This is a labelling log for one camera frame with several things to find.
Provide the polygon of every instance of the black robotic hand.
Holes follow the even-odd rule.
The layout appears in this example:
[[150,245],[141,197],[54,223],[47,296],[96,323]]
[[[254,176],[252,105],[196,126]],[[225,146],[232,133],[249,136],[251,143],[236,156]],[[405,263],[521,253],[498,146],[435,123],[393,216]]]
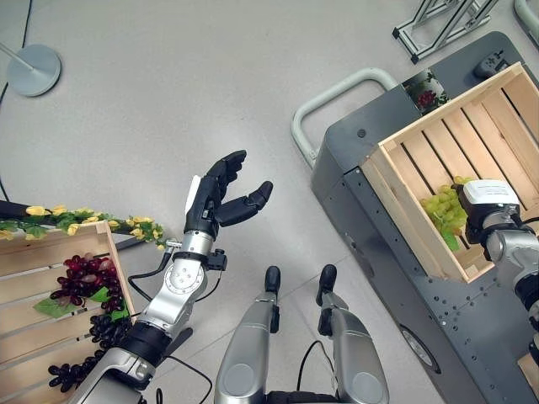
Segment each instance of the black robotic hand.
[[249,196],[221,204],[228,184],[237,178],[237,172],[242,169],[246,156],[247,152],[244,150],[229,154],[216,162],[200,180],[195,199],[186,215],[184,232],[203,231],[215,239],[219,226],[235,225],[253,217],[264,208],[273,189],[270,181],[262,183]]

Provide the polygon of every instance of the gray metal platform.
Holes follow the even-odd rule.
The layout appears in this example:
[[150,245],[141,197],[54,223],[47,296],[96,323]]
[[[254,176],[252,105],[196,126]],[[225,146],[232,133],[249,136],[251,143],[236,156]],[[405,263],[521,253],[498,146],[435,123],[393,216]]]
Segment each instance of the gray metal platform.
[[[454,98],[480,82],[473,68],[500,49],[509,63],[524,62],[505,35],[492,32],[430,70]],[[420,117],[398,86],[332,125],[312,190],[395,322],[434,357],[439,369],[424,367],[448,404],[536,403],[516,363],[533,329],[514,293],[499,286],[497,269],[471,284],[429,278],[358,167],[378,141]]]

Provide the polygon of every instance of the wooden crate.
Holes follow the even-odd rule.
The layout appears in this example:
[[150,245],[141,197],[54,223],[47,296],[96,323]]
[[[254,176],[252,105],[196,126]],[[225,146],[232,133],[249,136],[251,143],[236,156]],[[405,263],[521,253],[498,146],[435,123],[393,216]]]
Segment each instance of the wooden crate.
[[378,143],[361,168],[424,270],[472,282],[493,267],[483,249],[461,237],[453,253],[419,201],[457,175],[501,179],[522,217],[538,216],[538,141],[539,91],[517,63]]
[[535,393],[537,400],[539,400],[539,367],[530,353],[520,358],[518,364],[526,380],[528,380],[528,384]]
[[133,313],[125,275],[105,221],[81,225],[71,237],[54,230],[42,240],[0,242],[0,402],[57,403],[74,391],[64,394],[58,387],[50,388],[52,376],[47,368],[51,364],[82,363],[93,356],[99,346],[88,337],[89,318],[104,311],[99,303],[87,300],[86,309],[54,319],[32,306],[58,289],[56,278],[65,276],[66,267],[61,264],[65,259],[88,252],[107,254],[115,263],[127,309]]

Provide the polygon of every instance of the flower garland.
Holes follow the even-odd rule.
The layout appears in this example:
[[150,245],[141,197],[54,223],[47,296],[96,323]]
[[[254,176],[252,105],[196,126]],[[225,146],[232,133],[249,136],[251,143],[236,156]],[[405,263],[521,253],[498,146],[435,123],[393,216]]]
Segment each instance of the flower garland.
[[73,236],[81,224],[108,221],[112,231],[129,232],[137,240],[155,242],[160,250],[165,248],[163,227],[154,223],[151,217],[129,216],[129,219],[122,220],[109,213],[96,212],[89,208],[67,210],[64,205],[52,209],[29,206],[26,213],[28,216],[21,220],[0,218],[0,240],[13,240],[13,233],[19,229],[26,233],[26,240],[40,240],[49,230],[42,225],[54,226]]

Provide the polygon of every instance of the lamp base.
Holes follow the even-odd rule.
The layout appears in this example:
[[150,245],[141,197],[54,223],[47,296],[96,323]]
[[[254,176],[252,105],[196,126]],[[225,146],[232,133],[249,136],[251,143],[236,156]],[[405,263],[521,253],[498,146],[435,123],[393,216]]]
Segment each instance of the lamp base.
[[29,45],[17,55],[34,67],[28,67],[12,59],[8,65],[8,83],[16,93],[35,97],[46,93],[58,81],[61,62],[57,53],[44,45]]

